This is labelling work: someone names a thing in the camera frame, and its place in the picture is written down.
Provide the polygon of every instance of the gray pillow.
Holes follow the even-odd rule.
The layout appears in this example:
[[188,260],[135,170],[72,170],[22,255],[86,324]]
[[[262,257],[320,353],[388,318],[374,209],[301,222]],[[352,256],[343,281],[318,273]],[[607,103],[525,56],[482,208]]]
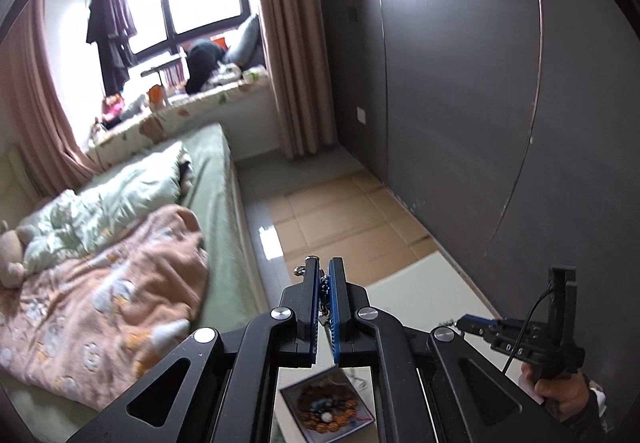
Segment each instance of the gray pillow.
[[238,28],[239,40],[225,53],[222,62],[224,64],[236,64],[243,68],[249,62],[255,45],[260,39],[260,19],[257,15],[252,15]]
[[249,57],[244,69],[255,68],[256,66],[266,66],[266,60],[264,58],[264,49],[262,48],[262,41],[258,41],[258,44],[255,45],[254,52]]

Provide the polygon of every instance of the window frame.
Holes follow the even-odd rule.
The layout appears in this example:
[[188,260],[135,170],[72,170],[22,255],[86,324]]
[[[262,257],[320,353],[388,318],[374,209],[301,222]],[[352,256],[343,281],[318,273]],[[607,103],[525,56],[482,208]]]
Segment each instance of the window frame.
[[171,7],[169,6],[169,0],[160,0],[160,2],[162,16],[164,17],[166,39],[136,53],[136,65],[142,64],[146,60],[149,60],[156,55],[160,55],[164,51],[168,51],[172,54],[177,54],[180,52],[180,45],[183,42],[193,40],[203,35],[216,35],[218,33],[223,33],[227,30],[237,28],[251,15],[249,0],[240,0],[241,14],[239,16],[229,17],[228,19],[204,24],[203,26],[199,26],[198,28],[194,28],[193,30],[187,30],[183,33],[176,33],[174,20],[171,15]]

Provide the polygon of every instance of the white wall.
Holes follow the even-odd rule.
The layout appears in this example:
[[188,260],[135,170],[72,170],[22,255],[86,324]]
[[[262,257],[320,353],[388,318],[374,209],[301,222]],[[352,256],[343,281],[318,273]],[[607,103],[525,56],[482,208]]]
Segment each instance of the white wall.
[[102,112],[98,47],[86,43],[89,10],[84,0],[45,0],[45,40],[58,98],[81,149]]
[[280,148],[276,104],[270,86],[219,106],[216,121],[225,130],[236,162]]

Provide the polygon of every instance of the hanging clothes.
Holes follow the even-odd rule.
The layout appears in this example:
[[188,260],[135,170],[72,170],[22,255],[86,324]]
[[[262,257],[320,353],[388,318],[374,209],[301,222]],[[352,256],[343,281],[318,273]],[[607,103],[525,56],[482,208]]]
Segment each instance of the hanging clothes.
[[138,31],[129,3],[127,0],[91,0],[89,9],[86,41],[98,45],[104,91],[107,96],[121,93],[129,80],[129,68],[136,64],[129,38]]

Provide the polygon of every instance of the cable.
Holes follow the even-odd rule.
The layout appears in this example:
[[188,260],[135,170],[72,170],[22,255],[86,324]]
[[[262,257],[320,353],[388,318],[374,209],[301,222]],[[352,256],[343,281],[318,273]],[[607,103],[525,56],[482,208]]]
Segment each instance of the cable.
[[546,296],[551,295],[553,292],[555,292],[554,288],[550,288],[550,289],[546,290],[545,293],[543,293],[542,295],[540,295],[538,297],[538,300],[535,301],[533,306],[531,306],[531,309],[529,310],[529,313],[527,313],[527,317],[524,319],[524,323],[522,324],[522,328],[520,328],[520,333],[518,333],[518,338],[516,338],[516,343],[513,344],[513,349],[511,350],[511,355],[509,355],[509,359],[507,360],[507,363],[504,364],[504,369],[502,370],[503,375],[507,374],[507,370],[509,369],[509,366],[511,365],[511,362],[513,362],[513,357],[515,356],[516,351],[520,347],[520,343],[522,342],[522,337],[524,336],[524,333],[527,330],[527,325],[529,325],[529,321],[531,320],[531,317],[533,316],[533,312],[536,310],[538,305],[543,301],[543,299]]

